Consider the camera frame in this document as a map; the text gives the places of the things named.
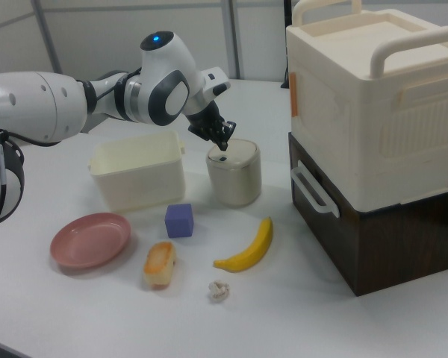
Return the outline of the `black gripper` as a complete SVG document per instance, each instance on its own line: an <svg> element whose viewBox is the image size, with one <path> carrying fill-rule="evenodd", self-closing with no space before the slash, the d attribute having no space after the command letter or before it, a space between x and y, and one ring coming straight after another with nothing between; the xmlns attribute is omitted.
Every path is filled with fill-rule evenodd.
<svg viewBox="0 0 448 358"><path fill-rule="evenodd" d="M190 123L188 130L205 141L214 142L221 151L226 151L230 136L234 133L236 123L224 121L215 101L204 110L187 116Z"/></svg>

